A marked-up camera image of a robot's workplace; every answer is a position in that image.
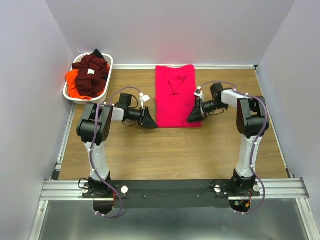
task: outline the cable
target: cable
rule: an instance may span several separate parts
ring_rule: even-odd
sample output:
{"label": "cable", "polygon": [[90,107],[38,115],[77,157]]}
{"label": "cable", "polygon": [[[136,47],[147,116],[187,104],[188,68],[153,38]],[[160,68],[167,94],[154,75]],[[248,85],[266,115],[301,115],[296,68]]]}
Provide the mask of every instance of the cable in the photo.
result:
{"label": "cable", "polygon": [[245,196],[244,196],[244,198],[241,200],[241,202],[239,202],[239,205],[246,200],[249,192],[250,192],[250,191],[246,191]]}
{"label": "cable", "polygon": [[140,91],[139,88],[135,87],[135,86],[126,86],[124,88],[121,88],[120,90],[116,91],[110,98],[109,98],[109,101],[108,101],[108,104],[111,104],[111,101],[112,101],[112,98],[117,95],[118,93],[122,92],[123,90],[125,89],[135,89],[137,90],[139,93],[142,93],[142,91]]}
{"label": "cable", "polygon": [[120,196],[120,194],[118,193],[118,191],[113,187],[111,186],[109,183],[107,183],[99,174],[98,170],[96,169],[96,166],[95,166],[95,163],[94,163],[94,160],[93,160],[93,156],[92,156],[92,152],[94,150],[94,144],[95,144],[95,141],[97,139],[97,133],[98,133],[98,118],[99,118],[99,109],[100,109],[100,103],[97,104],[96,106],[96,111],[95,111],[95,120],[94,120],[94,133],[93,133],[93,140],[92,140],[92,143],[91,143],[91,146],[89,148],[89,161],[90,161],[90,164],[91,164],[91,167],[92,167],[92,171],[94,171],[94,173],[97,175],[97,177],[100,179],[101,182],[103,182],[108,188],[110,188],[118,197],[119,197],[119,200],[120,200],[120,210],[114,214],[114,215],[104,215],[98,211],[95,212],[95,214],[98,214],[104,218],[115,218],[115,217],[118,217],[120,216],[122,210],[124,209],[124,202]]}
{"label": "cable", "polygon": [[135,95],[131,95],[131,96],[134,97],[134,99],[136,100],[136,106],[129,106],[128,108],[129,109],[136,109],[137,107],[139,107],[139,101]]}
{"label": "cable", "polygon": [[208,115],[209,115],[209,116],[217,116],[217,115],[223,114],[224,112],[225,112],[225,110],[222,109],[222,112],[219,112],[219,113],[216,113],[216,114],[210,114],[210,113],[212,113],[212,112],[209,112]]}
{"label": "cable", "polygon": [[126,127],[132,127],[132,126],[134,126],[134,125],[137,125],[137,121],[132,121],[132,120],[131,120],[131,122],[134,122],[134,124],[126,125],[126,124],[122,121],[122,125],[123,125],[123,126],[126,126]]}
{"label": "cable", "polygon": [[250,198],[249,198],[249,201],[247,202],[247,204],[245,205],[246,208],[249,208],[251,209],[251,198],[252,198],[252,194],[251,192],[249,191],[249,194],[250,194]]}
{"label": "cable", "polygon": [[250,161],[249,161],[249,167],[250,167],[250,170],[251,172],[253,173],[253,175],[255,175],[255,177],[258,179],[258,181],[261,183],[261,186],[262,186],[262,189],[263,189],[263,195],[262,195],[262,199],[260,201],[260,203],[258,204],[258,206],[256,206],[253,210],[250,210],[248,212],[240,212],[240,211],[236,211],[234,210],[235,213],[240,213],[242,215],[248,215],[248,214],[252,214],[254,213],[256,210],[258,210],[262,204],[264,203],[265,199],[266,199],[266,188],[265,188],[265,185],[264,183],[262,182],[261,178],[257,175],[256,171],[254,170],[253,168],[253,158],[254,158],[254,151],[255,151],[255,148],[256,148],[256,144],[257,144],[257,140],[261,137],[262,133],[265,131],[266,127],[267,127],[267,123],[268,123],[268,111],[267,111],[267,107],[265,105],[265,103],[263,101],[261,101],[261,99],[259,99],[258,97],[256,96],[252,96],[252,95],[249,95],[249,93],[246,93],[246,94],[243,94],[241,92],[238,92],[237,91],[237,85],[235,85],[234,83],[232,82],[228,82],[228,81],[208,81],[208,82],[205,82],[204,84],[201,85],[201,87],[205,86],[205,85],[208,85],[208,84],[212,84],[212,83],[223,83],[223,84],[229,84],[231,86],[233,86],[233,92],[235,92],[236,94],[239,94],[241,96],[244,96],[246,98],[252,98],[256,101],[258,101],[262,106],[263,106],[263,110],[264,110],[264,113],[265,113],[265,116],[264,116],[264,123],[262,125],[262,128],[260,129],[259,133],[257,134],[257,136],[255,137],[255,139],[253,140],[253,145],[252,145],[252,148],[251,148],[251,152],[250,152]]}

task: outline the white backdrop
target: white backdrop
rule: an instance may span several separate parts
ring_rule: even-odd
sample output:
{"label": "white backdrop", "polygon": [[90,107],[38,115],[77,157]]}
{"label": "white backdrop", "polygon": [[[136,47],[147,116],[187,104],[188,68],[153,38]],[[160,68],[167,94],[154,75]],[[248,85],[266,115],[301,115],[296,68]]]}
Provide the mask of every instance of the white backdrop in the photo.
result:
{"label": "white backdrop", "polygon": [[294,0],[46,0],[73,53],[114,64],[257,65]]}
{"label": "white backdrop", "polygon": [[320,227],[320,1],[297,0],[257,68],[288,169]]}
{"label": "white backdrop", "polygon": [[0,239],[25,240],[66,129],[74,56],[43,0],[4,1],[0,19]]}

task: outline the screw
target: screw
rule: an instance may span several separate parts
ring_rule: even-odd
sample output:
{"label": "screw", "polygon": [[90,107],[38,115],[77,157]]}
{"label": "screw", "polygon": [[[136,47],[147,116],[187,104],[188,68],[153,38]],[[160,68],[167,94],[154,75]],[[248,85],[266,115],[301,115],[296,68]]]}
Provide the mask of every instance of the screw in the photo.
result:
{"label": "screw", "polygon": [[221,187],[220,187],[219,185],[216,185],[216,186],[214,187],[214,191],[215,191],[216,193],[220,193],[220,192],[221,192]]}
{"label": "screw", "polygon": [[126,193],[128,192],[128,187],[127,187],[127,186],[123,186],[123,187],[121,188],[121,192],[122,192],[123,194],[126,194]]}
{"label": "screw", "polygon": [[259,187],[258,185],[254,185],[254,186],[253,186],[253,190],[254,190],[255,192],[260,192],[260,187]]}
{"label": "screw", "polygon": [[82,189],[83,194],[87,194],[89,192],[89,189]]}

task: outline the black cloth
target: black cloth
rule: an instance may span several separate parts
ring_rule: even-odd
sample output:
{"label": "black cloth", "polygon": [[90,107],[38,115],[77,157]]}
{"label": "black cloth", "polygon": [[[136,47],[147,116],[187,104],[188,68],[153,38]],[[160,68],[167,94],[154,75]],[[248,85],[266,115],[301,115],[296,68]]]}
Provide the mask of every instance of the black cloth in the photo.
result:
{"label": "black cloth", "polygon": [[[105,59],[104,56],[101,54],[101,52],[98,49],[95,49],[92,53],[93,55],[96,55],[100,59]],[[107,81],[108,80],[109,73],[102,77],[103,80]]]}

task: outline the tag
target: tag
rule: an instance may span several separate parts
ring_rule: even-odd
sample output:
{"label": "tag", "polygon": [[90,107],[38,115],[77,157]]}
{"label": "tag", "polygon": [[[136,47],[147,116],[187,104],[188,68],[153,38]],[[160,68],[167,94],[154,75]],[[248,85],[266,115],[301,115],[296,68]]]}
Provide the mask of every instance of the tag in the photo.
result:
{"label": "tag", "polygon": [[95,70],[92,70],[92,69],[88,69],[88,74],[95,74]]}

